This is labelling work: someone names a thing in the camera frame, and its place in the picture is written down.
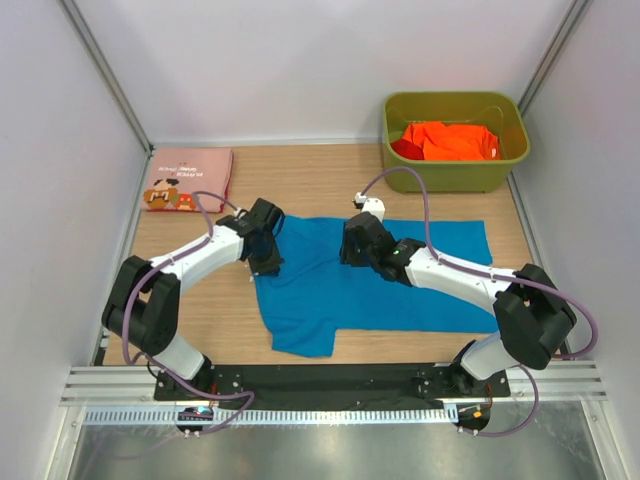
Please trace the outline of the olive green plastic bin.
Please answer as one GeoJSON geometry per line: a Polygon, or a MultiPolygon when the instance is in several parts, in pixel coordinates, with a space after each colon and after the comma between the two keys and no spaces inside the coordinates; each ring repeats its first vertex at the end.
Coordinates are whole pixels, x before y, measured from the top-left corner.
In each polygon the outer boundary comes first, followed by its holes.
{"type": "Polygon", "coordinates": [[[491,91],[398,92],[383,105],[382,165],[406,166],[430,192],[491,192],[529,154],[529,138],[514,101],[491,91]],[[413,160],[392,148],[412,123],[485,127],[497,137],[487,160],[413,160]]]}

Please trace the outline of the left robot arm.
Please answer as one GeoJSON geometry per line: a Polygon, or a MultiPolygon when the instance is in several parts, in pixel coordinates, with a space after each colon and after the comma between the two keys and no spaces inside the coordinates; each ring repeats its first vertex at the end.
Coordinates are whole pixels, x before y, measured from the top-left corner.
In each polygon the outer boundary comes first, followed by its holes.
{"type": "Polygon", "coordinates": [[[180,298],[200,280],[235,262],[247,262],[254,275],[278,274],[283,260],[276,237],[284,218],[279,207],[259,198],[248,210],[234,208],[217,221],[206,217],[206,233],[168,254],[126,259],[101,318],[103,327],[121,338],[125,361],[134,362],[128,349],[133,344],[194,396],[242,398],[242,393],[212,393],[211,361],[177,333],[180,298]]]}

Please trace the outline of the blue t shirt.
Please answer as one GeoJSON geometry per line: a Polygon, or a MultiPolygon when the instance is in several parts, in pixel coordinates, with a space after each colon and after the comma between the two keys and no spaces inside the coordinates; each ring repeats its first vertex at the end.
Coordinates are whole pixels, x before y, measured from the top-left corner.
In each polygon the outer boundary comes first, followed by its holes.
{"type": "Polygon", "coordinates": [[[285,219],[276,240],[284,260],[280,272],[255,280],[274,350],[329,357],[339,330],[496,331],[492,314],[464,300],[341,263],[343,225],[331,217],[285,219]]]}

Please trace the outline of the orange t shirt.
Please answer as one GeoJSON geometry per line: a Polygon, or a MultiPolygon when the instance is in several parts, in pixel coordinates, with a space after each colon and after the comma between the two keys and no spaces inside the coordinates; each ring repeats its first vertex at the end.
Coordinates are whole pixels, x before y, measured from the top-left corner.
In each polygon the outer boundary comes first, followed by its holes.
{"type": "Polygon", "coordinates": [[[478,162],[501,159],[499,137],[483,125],[414,122],[407,126],[400,138],[423,149],[422,161],[478,162]]]}

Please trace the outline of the aluminium frame post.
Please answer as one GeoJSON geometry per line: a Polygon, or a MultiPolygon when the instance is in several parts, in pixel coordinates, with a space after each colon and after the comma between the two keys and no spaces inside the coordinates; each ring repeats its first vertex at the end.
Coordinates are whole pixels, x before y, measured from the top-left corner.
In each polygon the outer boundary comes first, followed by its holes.
{"type": "Polygon", "coordinates": [[[127,98],[77,2],[74,0],[58,0],[57,4],[68,19],[82,47],[97,70],[106,90],[111,95],[134,137],[142,147],[143,152],[146,156],[150,156],[154,150],[152,142],[149,140],[133,106],[127,98]]]}
{"type": "Polygon", "coordinates": [[[568,45],[571,36],[580,25],[592,4],[592,0],[573,0],[570,2],[569,8],[552,36],[548,47],[518,102],[518,108],[522,116],[524,116],[531,107],[547,77],[559,60],[561,53],[568,45]]]}

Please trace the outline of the aluminium front rail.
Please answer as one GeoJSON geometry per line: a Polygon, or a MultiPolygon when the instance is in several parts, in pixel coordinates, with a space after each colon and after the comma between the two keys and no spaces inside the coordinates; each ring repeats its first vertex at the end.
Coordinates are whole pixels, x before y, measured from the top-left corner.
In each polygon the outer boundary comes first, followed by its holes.
{"type": "MultiPolygon", "coordinates": [[[[604,383],[592,360],[553,361],[532,377],[542,401],[606,401],[604,383]]],[[[144,366],[74,367],[61,402],[68,405],[136,404],[153,399],[155,380],[144,366]]]]}

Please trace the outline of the left aluminium frame post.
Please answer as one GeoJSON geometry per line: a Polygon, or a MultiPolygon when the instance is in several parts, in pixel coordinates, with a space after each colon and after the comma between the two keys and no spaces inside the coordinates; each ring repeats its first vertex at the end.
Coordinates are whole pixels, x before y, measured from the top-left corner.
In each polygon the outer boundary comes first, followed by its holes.
{"type": "Polygon", "coordinates": [[[97,70],[106,90],[111,95],[134,137],[142,147],[143,152],[146,156],[150,156],[154,150],[152,142],[149,140],[133,106],[127,98],[77,2],[74,0],[58,0],[57,4],[68,19],[82,47],[97,70]]]}

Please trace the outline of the right aluminium frame post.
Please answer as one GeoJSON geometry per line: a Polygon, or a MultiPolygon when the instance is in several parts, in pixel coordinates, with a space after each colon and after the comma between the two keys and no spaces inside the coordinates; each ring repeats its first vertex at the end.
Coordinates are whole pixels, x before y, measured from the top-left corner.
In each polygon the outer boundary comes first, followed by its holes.
{"type": "Polygon", "coordinates": [[[561,53],[568,45],[571,36],[580,25],[592,4],[592,0],[573,0],[570,2],[569,8],[552,36],[548,47],[518,102],[518,108],[522,116],[524,116],[531,107],[547,77],[559,60],[561,53]]]}

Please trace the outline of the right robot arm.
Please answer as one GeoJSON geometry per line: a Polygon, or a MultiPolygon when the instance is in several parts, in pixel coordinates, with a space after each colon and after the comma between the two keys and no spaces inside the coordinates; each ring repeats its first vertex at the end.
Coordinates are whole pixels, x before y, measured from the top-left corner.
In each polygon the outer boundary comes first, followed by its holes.
{"type": "Polygon", "coordinates": [[[458,298],[495,318],[497,331],[467,344],[444,374],[448,386],[463,396],[484,389],[491,376],[514,366],[545,369],[577,322],[540,267],[495,269],[418,240],[397,240],[369,212],[345,222],[340,260],[369,267],[386,281],[458,298]]]}

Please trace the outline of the folded pink t shirt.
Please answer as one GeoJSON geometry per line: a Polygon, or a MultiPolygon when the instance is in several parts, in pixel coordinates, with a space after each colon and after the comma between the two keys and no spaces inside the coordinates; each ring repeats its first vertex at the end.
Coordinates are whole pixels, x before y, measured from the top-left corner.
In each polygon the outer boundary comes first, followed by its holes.
{"type": "Polygon", "coordinates": [[[231,148],[160,147],[151,159],[141,209],[196,212],[194,191],[227,199],[233,162],[231,148]]]}

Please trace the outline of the red t shirt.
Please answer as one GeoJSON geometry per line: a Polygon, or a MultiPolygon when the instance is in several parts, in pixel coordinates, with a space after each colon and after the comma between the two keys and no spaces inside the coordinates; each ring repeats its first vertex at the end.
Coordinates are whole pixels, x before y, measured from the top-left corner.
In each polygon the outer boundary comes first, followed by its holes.
{"type": "Polygon", "coordinates": [[[424,159],[423,149],[404,138],[392,142],[390,146],[398,156],[407,160],[422,161],[424,159]]]}

